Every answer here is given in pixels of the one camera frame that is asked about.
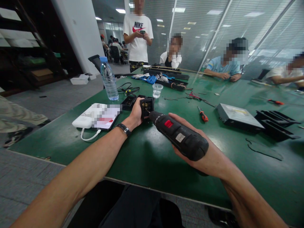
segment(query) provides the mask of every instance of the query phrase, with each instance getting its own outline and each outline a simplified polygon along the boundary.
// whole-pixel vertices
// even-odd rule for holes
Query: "shoe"
[[[50,119],[47,119],[47,120],[44,121],[43,123],[38,124],[38,126],[39,126],[39,127],[43,127],[43,126],[47,125],[47,124],[50,123],[50,122],[51,122],[51,120],[50,120]]]
[[[20,141],[21,139],[24,138],[24,136],[26,136],[28,133],[30,133],[33,130],[33,128],[31,127],[27,127],[24,130],[20,130],[20,131],[15,131],[15,132],[11,132],[8,133],[7,136],[9,137],[9,140],[7,140],[3,147],[4,148],[8,148],[11,145],[13,145],[14,143]]]

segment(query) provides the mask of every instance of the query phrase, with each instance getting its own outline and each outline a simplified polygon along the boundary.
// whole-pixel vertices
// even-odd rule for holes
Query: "clear plastic cup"
[[[164,86],[160,84],[154,84],[152,85],[152,87],[153,87],[153,97],[159,98],[161,96],[161,92]]]

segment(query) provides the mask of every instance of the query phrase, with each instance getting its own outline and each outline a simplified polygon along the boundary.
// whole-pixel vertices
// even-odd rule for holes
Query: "black watch strap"
[[[127,134],[128,137],[129,135],[131,135],[131,131],[129,130],[129,128],[127,128],[122,123],[117,124],[116,127],[120,127],[123,130],[123,132]]]

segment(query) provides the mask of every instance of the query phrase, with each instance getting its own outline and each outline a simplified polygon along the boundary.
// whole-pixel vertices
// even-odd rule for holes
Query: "blue bottle cap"
[[[100,56],[99,59],[101,62],[108,62],[108,58],[106,56]]]

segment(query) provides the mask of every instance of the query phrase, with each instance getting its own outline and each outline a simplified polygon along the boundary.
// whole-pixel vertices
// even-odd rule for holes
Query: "cordless drill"
[[[189,160],[198,161],[205,156],[209,143],[200,134],[160,112],[150,112],[149,118],[157,130]]]

